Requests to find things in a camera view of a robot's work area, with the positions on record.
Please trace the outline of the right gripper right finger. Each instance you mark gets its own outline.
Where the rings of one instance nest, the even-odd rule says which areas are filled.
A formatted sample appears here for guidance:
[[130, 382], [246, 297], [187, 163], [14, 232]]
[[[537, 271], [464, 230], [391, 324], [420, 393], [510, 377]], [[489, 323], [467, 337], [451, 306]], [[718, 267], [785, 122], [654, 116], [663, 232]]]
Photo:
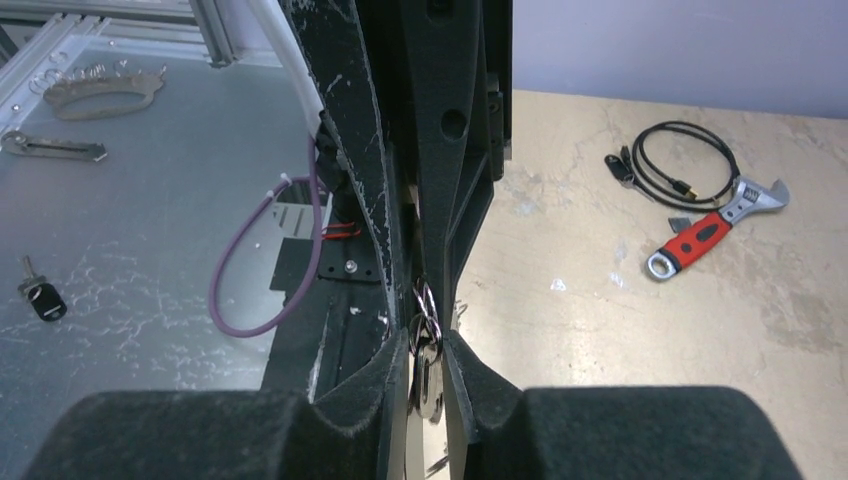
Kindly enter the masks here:
[[765, 412], [721, 386], [522, 390], [444, 338], [458, 479], [797, 479]]

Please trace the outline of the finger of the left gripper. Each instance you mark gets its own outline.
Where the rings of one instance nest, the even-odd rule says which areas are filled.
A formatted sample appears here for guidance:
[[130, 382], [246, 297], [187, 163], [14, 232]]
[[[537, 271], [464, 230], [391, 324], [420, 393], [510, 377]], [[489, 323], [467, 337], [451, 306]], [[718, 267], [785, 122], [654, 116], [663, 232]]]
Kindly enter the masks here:
[[415, 123], [424, 276], [445, 330], [503, 173], [505, 4], [400, 4]]
[[400, 292], [397, 189], [391, 185], [394, 168], [358, 6], [354, 1], [283, 1], [281, 8], [322, 100], [324, 123], [347, 162], [379, 260], [388, 319], [399, 327], [406, 308]]

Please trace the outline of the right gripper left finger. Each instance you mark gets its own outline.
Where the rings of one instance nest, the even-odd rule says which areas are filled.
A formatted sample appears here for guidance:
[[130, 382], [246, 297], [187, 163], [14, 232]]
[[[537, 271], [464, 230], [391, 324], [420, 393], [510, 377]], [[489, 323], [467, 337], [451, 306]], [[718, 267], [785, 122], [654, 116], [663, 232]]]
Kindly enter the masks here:
[[90, 395], [56, 423], [28, 479], [398, 479], [408, 335], [316, 401], [282, 390]]

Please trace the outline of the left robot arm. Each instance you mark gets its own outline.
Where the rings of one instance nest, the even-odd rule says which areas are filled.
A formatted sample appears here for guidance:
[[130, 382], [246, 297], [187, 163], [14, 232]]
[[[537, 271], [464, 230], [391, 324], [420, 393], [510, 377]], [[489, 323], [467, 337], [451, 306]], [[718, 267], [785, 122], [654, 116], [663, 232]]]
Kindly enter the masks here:
[[253, 1], [370, 232], [390, 318], [444, 329], [512, 139], [509, 1]]

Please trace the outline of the spare metal keyring plate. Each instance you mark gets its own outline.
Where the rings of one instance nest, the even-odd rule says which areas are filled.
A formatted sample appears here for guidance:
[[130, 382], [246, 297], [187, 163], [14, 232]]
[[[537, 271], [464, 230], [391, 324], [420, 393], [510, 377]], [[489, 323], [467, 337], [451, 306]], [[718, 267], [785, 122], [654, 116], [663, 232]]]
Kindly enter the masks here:
[[[120, 117], [148, 108], [165, 86], [167, 72], [166, 64], [153, 71], [132, 71], [127, 68], [127, 64], [127, 60], [116, 61], [111, 73], [102, 63], [75, 67], [70, 74], [55, 68], [48, 69], [33, 77], [29, 88], [52, 108], [60, 120], [89, 121]], [[76, 107], [80, 102], [107, 96], [128, 96], [135, 98], [135, 101], [103, 104], [87, 110]]]

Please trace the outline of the spare black fob key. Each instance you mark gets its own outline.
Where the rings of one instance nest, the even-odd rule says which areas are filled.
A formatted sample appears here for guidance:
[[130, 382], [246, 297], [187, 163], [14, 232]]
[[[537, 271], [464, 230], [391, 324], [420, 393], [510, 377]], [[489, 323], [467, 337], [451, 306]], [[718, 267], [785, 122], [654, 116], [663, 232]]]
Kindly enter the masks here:
[[25, 278], [18, 286], [20, 295], [32, 307], [36, 316], [44, 322], [62, 319], [68, 311], [67, 305], [54, 285], [43, 275], [38, 275], [28, 255], [21, 259]]

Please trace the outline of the flat metal slotted bar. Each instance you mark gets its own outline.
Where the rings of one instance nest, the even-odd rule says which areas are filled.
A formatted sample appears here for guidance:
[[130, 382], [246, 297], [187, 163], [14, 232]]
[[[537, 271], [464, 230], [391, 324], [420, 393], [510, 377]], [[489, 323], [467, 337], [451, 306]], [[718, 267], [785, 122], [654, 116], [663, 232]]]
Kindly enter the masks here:
[[103, 144], [72, 142], [32, 136], [20, 130], [3, 134], [1, 147], [7, 153], [22, 157], [55, 158], [97, 163], [108, 156]]

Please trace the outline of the aluminium frame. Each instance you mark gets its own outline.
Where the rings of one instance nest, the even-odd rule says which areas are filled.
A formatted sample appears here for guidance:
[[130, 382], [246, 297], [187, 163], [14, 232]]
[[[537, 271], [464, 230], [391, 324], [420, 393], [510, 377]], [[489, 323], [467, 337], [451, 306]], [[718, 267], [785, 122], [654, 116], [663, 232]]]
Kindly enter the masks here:
[[87, 127], [253, 137], [300, 130], [290, 75], [250, 1], [5, 1], [1, 127], [56, 128], [44, 91], [65, 78], [159, 74], [139, 111]]

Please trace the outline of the red handled adjustable wrench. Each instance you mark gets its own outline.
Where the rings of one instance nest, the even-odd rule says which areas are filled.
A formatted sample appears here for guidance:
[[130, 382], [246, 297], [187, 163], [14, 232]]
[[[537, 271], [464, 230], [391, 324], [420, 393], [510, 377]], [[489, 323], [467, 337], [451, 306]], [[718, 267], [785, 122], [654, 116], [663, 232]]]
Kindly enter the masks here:
[[789, 189], [782, 180], [766, 187], [740, 176], [731, 199], [723, 207], [677, 233], [648, 257], [648, 277], [658, 282], [671, 279], [713, 249], [747, 216], [777, 212], [789, 203]]

